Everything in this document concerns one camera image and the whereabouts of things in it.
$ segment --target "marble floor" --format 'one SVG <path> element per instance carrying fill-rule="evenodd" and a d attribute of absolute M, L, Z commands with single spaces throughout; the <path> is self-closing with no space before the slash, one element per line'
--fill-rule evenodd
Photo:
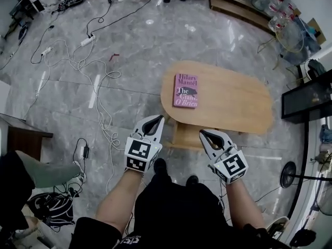
<path fill-rule="evenodd" d="M 99 24 L 95 20 L 89 25 L 89 30 L 115 21 L 147 1 L 114 2 L 104 17 L 104 23 Z M 253 199 L 258 200 L 279 186 L 279 174 L 286 162 L 302 162 L 303 126 L 281 120 L 281 94 L 287 90 L 286 84 L 295 80 L 294 75 L 285 69 L 287 64 L 283 62 L 272 70 L 276 61 L 273 46 L 257 54 L 258 45 L 269 40 L 271 35 L 241 20 L 210 10 L 207 0 L 171 0 L 169 4 L 161 3 L 159 6 L 157 2 L 152 0 L 137 13 L 94 33 L 96 41 L 87 62 L 99 59 L 106 62 L 108 72 L 117 70 L 122 73 L 116 79 L 105 78 L 99 92 L 104 107 L 112 116 L 109 131 L 118 133 L 119 148 L 123 149 L 136 121 L 164 113 L 159 96 L 162 77 L 174 61 L 195 60 L 257 77 L 267 86 L 273 99 L 273 126 L 264 135 L 226 132 L 246 156 L 249 170 L 243 180 Z M 33 61 L 38 61 L 40 53 L 59 38 L 66 40 L 69 51 L 73 52 L 87 37 L 87 22 L 103 15 L 107 8 L 107 0 L 86 0 L 60 15 L 53 23 L 54 28 L 46 32 Z M 90 157 L 86 160 L 87 181 L 83 192 L 75 198 L 74 215 L 75 219 L 93 217 L 98 203 L 105 197 L 105 185 L 112 166 L 109 143 L 98 122 L 90 81 L 63 60 L 51 68 L 46 82 L 46 64 L 30 63 L 41 35 L 54 18 L 50 15 L 36 16 L 17 53 L 0 71 L 0 80 L 11 85 L 6 114 L 26 117 L 28 123 L 54 133 L 52 139 L 43 141 L 42 162 L 69 163 L 78 138 L 87 140 L 90 147 Z M 59 41 L 53 47 L 55 50 L 48 55 L 49 64 L 67 55 L 64 42 Z M 5 53 L 0 57 L 1 66 L 16 48 L 17 32 L 8 39 Z M 78 49 L 75 59 L 84 58 L 89 51 L 90 46 Z M 120 56 L 109 61 L 114 53 Z M 82 72 L 96 83 L 103 77 L 104 70 L 103 63 L 93 62 Z M 28 112 L 35 100 L 36 90 L 44 84 Z M 162 141 L 171 137 L 172 125 L 170 121 L 165 126 Z M 160 156 L 167 161 L 169 174 L 177 183 L 184 184 L 189 175 L 196 174 L 213 193 L 220 195 L 218 177 L 207 167 L 208 158 L 204 152 L 164 147 Z M 124 170 L 123 151 L 112 148 L 112 157 L 115 175 L 108 191 Z M 150 170 L 143 178 L 144 183 L 148 184 L 152 176 Z M 296 186 L 279 188 L 257 202 L 267 224 L 274 218 L 287 215 L 295 189 Z M 224 202 L 225 217 L 229 219 L 227 196 Z M 41 228 L 58 248 L 67 248 L 74 226 L 65 226 L 59 233 L 46 226 Z"/>

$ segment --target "book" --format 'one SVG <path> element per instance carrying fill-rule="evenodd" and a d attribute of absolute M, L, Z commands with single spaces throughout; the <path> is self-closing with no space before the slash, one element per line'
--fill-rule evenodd
<path fill-rule="evenodd" d="M 176 74 L 174 84 L 173 106 L 196 108 L 197 99 L 197 76 Z"/>

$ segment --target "forearm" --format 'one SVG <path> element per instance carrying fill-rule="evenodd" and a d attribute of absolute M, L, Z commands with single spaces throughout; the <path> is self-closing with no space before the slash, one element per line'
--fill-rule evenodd
<path fill-rule="evenodd" d="M 141 179 L 142 173 L 127 170 L 99 204 L 96 219 L 112 225 L 123 234 L 134 207 Z"/>
<path fill-rule="evenodd" d="M 246 224 L 251 224 L 256 229 L 265 227 L 261 211 L 241 179 L 226 185 L 226 191 L 234 227 L 242 229 Z"/>

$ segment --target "white cable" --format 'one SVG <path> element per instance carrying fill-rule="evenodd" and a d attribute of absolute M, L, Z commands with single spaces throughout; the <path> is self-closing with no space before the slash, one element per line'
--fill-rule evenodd
<path fill-rule="evenodd" d="M 105 186 L 105 191 L 106 191 L 106 194 L 108 194 L 108 191 L 107 191 L 107 188 L 108 188 L 108 184 L 110 182 L 110 180 L 113 178 L 114 174 L 115 174 L 115 169 L 114 169 L 114 164 L 113 164 L 113 159 L 112 159 L 112 147 L 117 149 L 117 150 L 124 150 L 124 149 L 120 149 L 118 148 L 118 146 L 120 145 L 120 140 L 117 139 L 118 137 L 118 133 L 117 132 L 113 132 L 112 134 L 109 134 L 109 128 L 111 127 L 111 124 L 112 124 L 112 116 L 110 115 L 110 113 L 105 109 L 105 107 L 103 106 L 102 104 L 102 101 L 99 97 L 99 90 L 100 90 L 100 86 L 103 82 L 103 80 L 106 78 L 106 77 L 110 77 L 110 78 L 119 78 L 121 76 L 121 72 L 120 71 L 111 71 L 111 72 L 107 72 L 107 65 L 105 62 L 101 61 L 101 60 L 92 60 L 90 62 L 87 63 L 87 59 L 90 57 L 91 53 L 92 53 L 92 49 L 93 49 L 93 41 L 91 42 L 91 49 L 90 49 L 90 52 L 89 54 L 84 58 L 84 59 L 81 59 L 80 61 L 76 62 L 74 60 L 74 53 L 76 50 L 78 50 L 80 46 L 78 46 L 72 53 L 72 56 L 69 54 L 69 49 L 68 49 L 68 45 L 67 45 L 67 42 L 63 39 L 57 39 L 56 41 L 54 41 L 52 44 L 49 45 L 49 47 L 51 47 L 52 45 L 54 45 L 56 42 L 64 42 L 65 43 L 65 46 L 66 46 L 66 50 L 67 50 L 67 58 L 61 58 L 60 60 L 58 60 L 56 63 L 54 64 L 49 64 L 48 61 L 46 61 L 46 57 L 44 57 L 44 60 L 45 60 L 45 63 L 46 65 L 48 66 L 49 68 L 49 76 L 48 76 L 48 79 L 46 80 L 46 82 L 44 83 L 44 85 L 39 89 L 39 91 L 37 90 L 36 91 L 36 99 L 34 100 L 34 102 L 32 103 L 32 105 L 34 105 L 34 103 L 37 101 L 37 98 L 38 98 L 38 95 L 40 93 L 40 90 L 45 86 L 45 84 L 47 83 L 47 81 L 49 80 L 50 78 L 50 71 L 51 71 L 51 67 L 57 65 L 58 63 L 60 63 L 62 60 L 68 60 L 69 61 L 69 64 L 70 66 L 76 70 L 76 71 L 79 71 L 82 75 L 84 75 L 85 77 L 87 77 L 91 83 L 91 86 L 92 86 L 92 89 L 93 89 L 93 92 L 96 94 L 96 103 L 95 103 L 95 107 L 96 107 L 96 110 L 97 110 L 97 113 L 98 113 L 98 123 L 102 129 L 102 132 L 103 132 L 103 135 L 104 137 L 107 139 L 108 143 L 109 143 L 109 157 L 110 157 L 110 163 L 111 163 L 111 167 L 112 167 L 112 174 L 110 176 L 110 178 L 108 179 L 107 183 L 106 183 L 106 186 Z M 96 86 L 96 89 L 95 89 L 95 86 L 93 85 L 92 83 L 92 80 L 91 78 L 84 74 L 81 69 L 88 66 L 89 64 L 93 63 L 93 62 L 101 62 L 105 65 L 105 76 L 100 80 L 100 82 L 98 83 L 98 85 Z M 118 76 L 113 76 L 113 73 L 118 73 L 119 75 Z M 104 115 L 102 112 L 99 111 L 98 109 L 98 105 L 100 105 L 102 107 L 102 109 L 104 110 L 104 112 L 109 116 L 109 123 L 105 123 L 105 118 L 104 118 Z"/>

